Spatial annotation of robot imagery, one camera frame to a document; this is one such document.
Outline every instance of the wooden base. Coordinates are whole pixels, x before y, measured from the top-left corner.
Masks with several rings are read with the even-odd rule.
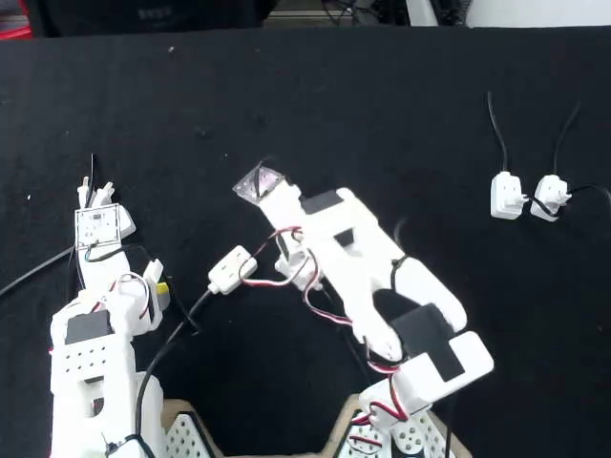
[[[342,411],[340,412],[337,421],[335,422],[335,426],[331,431],[331,435],[327,441],[327,444],[320,452],[312,452],[305,453],[300,455],[266,455],[262,458],[283,458],[290,456],[291,458],[331,458],[335,455],[338,448],[342,446],[344,443],[344,434],[349,427],[350,420],[354,416],[354,412],[359,410],[358,404],[358,395],[351,395],[344,404]],[[163,412],[161,414],[161,424],[167,430],[174,420],[176,420],[179,412],[194,412],[200,422],[201,430],[206,436],[205,439],[208,442],[208,445],[212,448],[212,452],[214,453],[215,458],[223,458],[225,455],[222,451],[217,447],[212,436],[210,436],[210,432],[206,428],[205,424],[201,420],[201,417],[198,413],[193,409],[193,407],[186,401],[180,399],[166,399],[163,402]],[[429,411],[429,415],[431,416],[432,421],[435,423],[439,431],[445,435],[446,426],[443,424],[441,420],[437,418],[437,416]],[[452,452],[456,458],[472,458],[471,453],[460,443],[456,436],[452,435]],[[246,458],[246,455],[235,458]]]

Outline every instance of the black tablecloth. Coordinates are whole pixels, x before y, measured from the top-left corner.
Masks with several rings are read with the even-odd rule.
[[[560,221],[491,219],[500,157],[532,194],[580,99],[558,173],[611,185],[611,30],[213,31],[0,44],[0,282],[70,245],[97,154],[137,238],[186,302],[234,245],[270,231],[232,185],[264,156],[306,195],[347,186],[462,300],[495,357],[455,429],[476,456],[606,456],[611,222],[583,193]],[[264,258],[271,274],[273,254]],[[47,456],[49,324],[65,264],[0,301],[0,448]],[[179,319],[137,339],[143,367]],[[291,288],[211,303],[158,368],[225,453],[322,447],[367,382],[345,336]]]

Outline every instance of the clear plastic piece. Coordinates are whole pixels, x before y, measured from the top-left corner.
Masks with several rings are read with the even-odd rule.
[[[271,193],[284,181],[284,175],[259,164],[233,187],[234,192],[244,200],[259,205],[261,199]]]

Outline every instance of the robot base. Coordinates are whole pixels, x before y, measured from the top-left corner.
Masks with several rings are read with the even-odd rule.
[[[359,430],[359,427],[350,424],[359,412],[358,395],[352,395],[344,404],[325,448],[315,454],[290,455],[291,458],[444,458],[446,428],[430,411],[415,414],[408,422],[397,425],[393,429],[393,444],[390,443],[389,438],[381,448],[372,446],[372,449],[369,450],[370,444],[365,444],[363,451],[355,450],[354,441],[349,439],[352,435],[366,438],[370,436],[371,440],[380,441],[379,433],[369,430],[369,427],[360,427],[361,430]],[[162,423],[167,431],[169,458],[224,458],[188,403],[166,400],[163,406]],[[454,435],[450,456],[452,458],[472,458],[472,454]],[[280,458],[280,455],[274,455],[273,458]]]

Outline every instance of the white connector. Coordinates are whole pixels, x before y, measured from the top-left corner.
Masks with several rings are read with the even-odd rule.
[[[109,181],[106,183],[106,186],[103,188],[98,188],[95,193],[94,201],[92,203],[92,207],[99,207],[101,205],[108,205],[111,203],[111,196],[115,193],[115,188],[113,188],[113,183]]]
[[[250,256],[243,246],[238,245],[208,273],[210,280],[208,289],[213,294],[227,295],[242,283],[242,279],[250,277],[255,270],[257,270],[257,260]]]
[[[535,191],[537,198],[552,214],[557,214],[561,206],[566,205],[566,202],[571,198],[568,194],[568,185],[566,181],[560,179],[557,175],[546,175],[543,177]],[[533,202],[531,205],[531,213],[536,217],[554,222],[558,216],[548,215],[543,209]]]
[[[87,193],[89,192],[89,177],[83,178],[83,184],[76,188],[76,192],[78,193],[78,205],[80,208],[85,208],[87,205]],[[94,201],[94,189],[92,189],[92,194],[91,201]]]
[[[500,172],[493,178],[490,187],[490,215],[494,218],[516,219],[528,198],[522,194],[518,177],[509,172]]]

